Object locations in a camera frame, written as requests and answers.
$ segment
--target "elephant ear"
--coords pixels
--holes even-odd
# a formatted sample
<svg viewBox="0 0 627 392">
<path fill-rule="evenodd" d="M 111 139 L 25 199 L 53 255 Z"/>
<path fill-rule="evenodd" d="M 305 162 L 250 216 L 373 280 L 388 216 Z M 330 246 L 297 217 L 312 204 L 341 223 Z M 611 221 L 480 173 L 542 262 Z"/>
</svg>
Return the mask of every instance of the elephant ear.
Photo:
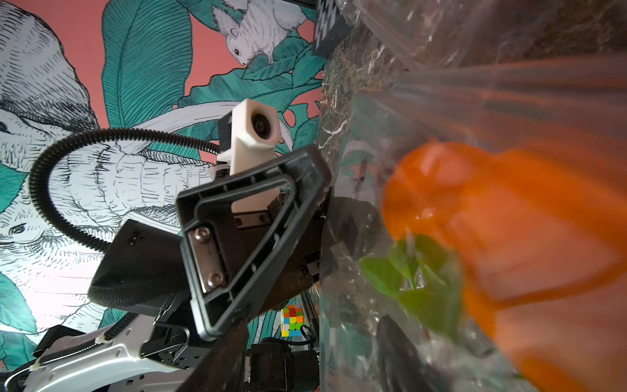
<svg viewBox="0 0 627 392">
<path fill-rule="evenodd" d="M 0 2 L 0 108 L 72 132 L 98 128 L 89 94 L 39 17 Z"/>
</svg>

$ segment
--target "white squirrel drawing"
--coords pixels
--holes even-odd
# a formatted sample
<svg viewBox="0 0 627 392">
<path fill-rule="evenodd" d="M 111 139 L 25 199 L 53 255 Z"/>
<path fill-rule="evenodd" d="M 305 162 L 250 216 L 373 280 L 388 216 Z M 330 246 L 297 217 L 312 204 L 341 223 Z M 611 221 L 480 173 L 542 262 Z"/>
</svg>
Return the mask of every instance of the white squirrel drawing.
<svg viewBox="0 0 627 392">
<path fill-rule="evenodd" d="M 242 65 L 248 65 L 256 55 L 267 55 L 268 64 L 274 64 L 274 49 L 307 19 L 299 6 L 282 0 L 224 0 L 224 3 L 246 11 L 238 24 L 224 10 L 213 8 L 213 19 L 218 31 L 226 37 L 226 47 Z"/>
</svg>

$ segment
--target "cable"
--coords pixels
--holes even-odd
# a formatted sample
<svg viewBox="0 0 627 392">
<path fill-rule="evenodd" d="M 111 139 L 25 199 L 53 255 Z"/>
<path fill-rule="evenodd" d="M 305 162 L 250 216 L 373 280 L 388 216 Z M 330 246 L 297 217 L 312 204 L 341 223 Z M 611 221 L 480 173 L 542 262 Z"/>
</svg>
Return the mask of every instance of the cable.
<svg viewBox="0 0 627 392">
<path fill-rule="evenodd" d="M 6 392 L 17 391 L 19 375 L 25 371 L 31 371 L 31 369 L 39 369 L 41 366 L 46 366 L 52 362 L 60 361 L 61 359 L 68 358 L 82 352 L 90 351 L 96 347 L 100 347 L 108 341 L 113 340 L 122 331 L 124 331 L 129 324 L 137 318 L 136 313 L 126 313 L 118 322 L 116 322 L 111 328 L 107 329 L 103 334 L 103 339 L 99 339 L 100 336 L 79 344 L 78 346 L 71 347 L 69 349 L 53 352 L 52 354 L 42 356 L 38 359 L 34 359 L 28 363 L 23 364 L 19 368 L 15 369 L 9 378 L 4 382 L 4 390 Z"/>
<path fill-rule="evenodd" d="M 65 139 L 59 140 L 48 147 L 33 164 L 28 186 L 34 207 L 43 218 L 76 242 L 98 252 L 106 252 L 111 245 L 108 241 L 94 237 L 68 222 L 56 208 L 50 197 L 48 182 L 52 170 L 69 153 L 82 147 L 103 142 L 117 140 L 144 140 L 174 144 L 176 146 L 189 147 L 206 151 L 210 154 L 219 154 L 219 145 L 188 136 L 167 134 L 156 130 L 135 128 L 109 128 L 89 132 L 79 132 Z"/>
<path fill-rule="evenodd" d="M 35 360 L 32 360 L 30 362 L 27 362 L 27 363 L 23 364 L 22 366 L 18 367 L 17 369 L 15 369 L 13 371 L 13 373 L 11 373 L 9 378 L 7 378 L 5 380 L 5 382 L 4 382 L 4 390 L 6 392 L 17 391 L 18 390 L 19 375 L 24 373 L 25 371 L 28 371 L 29 368 L 31 367 L 31 365 L 34 364 L 34 363 L 35 363 Z"/>
<path fill-rule="evenodd" d="M 303 327 L 306 327 L 309 330 L 310 333 L 309 334 L 306 333 L 303 330 Z M 275 337 L 265 337 L 259 343 L 274 342 L 274 343 L 280 343 L 280 344 L 288 344 L 289 346 L 307 346 L 307 345 L 311 346 L 312 344 L 314 344 L 315 339 L 316 339 L 315 333 L 314 333 L 314 330 L 309 328 L 309 326 L 306 326 L 305 324 L 301 325 L 300 326 L 300 333 L 302 333 L 303 336 L 305 337 L 304 341 L 293 342 L 293 341 L 285 341 L 283 339 L 277 339 Z"/>
</svg>

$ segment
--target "plastic bag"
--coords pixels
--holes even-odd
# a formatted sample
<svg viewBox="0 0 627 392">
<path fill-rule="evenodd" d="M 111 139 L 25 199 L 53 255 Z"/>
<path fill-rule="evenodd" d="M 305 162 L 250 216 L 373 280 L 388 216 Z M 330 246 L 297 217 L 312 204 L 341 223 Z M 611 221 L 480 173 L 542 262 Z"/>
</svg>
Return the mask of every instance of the plastic bag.
<svg viewBox="0 0 627 392">
<path fill-rule="evenodd" d="M 354 0 L 361 18 L 410 69 L 522 60 L 559 13 L 553 1 Z"/>
<path fill-rule="evenodd" d="M 626 65 L 428 71 L 355 97 L 322 255 L 324 390 L 387 390 L 385 316 L 452 391 L 627 389 Z"/>
</svg>

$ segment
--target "white cable tie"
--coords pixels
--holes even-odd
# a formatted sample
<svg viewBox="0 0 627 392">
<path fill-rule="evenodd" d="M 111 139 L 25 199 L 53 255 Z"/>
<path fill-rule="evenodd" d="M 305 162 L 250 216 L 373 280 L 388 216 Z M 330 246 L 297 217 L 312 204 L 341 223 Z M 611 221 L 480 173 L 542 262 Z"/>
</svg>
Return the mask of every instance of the white cable tie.
<svg viewBox="0 0 627 392">
<path fill-rule="evenodd" d="M 28 368 L 28 369 L 29 369 L 30 371 L 37 371 L 37 370 L 41 369 L 41 365 L 40 365 L 40 363 L 39 363 L 40 359 L 41 359 L 41 357 L 37 358 L 37 360 L 35 361 L 35 363 L 34 363 L 34 364 L 32 364 L 31 366 L 29 366 L 29 368 Z"/>
<path fill-rule="evenodd" d="M 98 335 L 98 336 L 96 337 L 96 339 L 94 339 L 94 341 L 96 342 L 96 344 L 105 344 L 105 343 L 108 343 L 108 342 L 109 342 L 109 341 L 107 340 L 107 338 L 105 338 L 105 334 L 104 334 L 104 333 L 103 333 L 103 334 L 101 334 L 101 335 Z"/>
</svg>

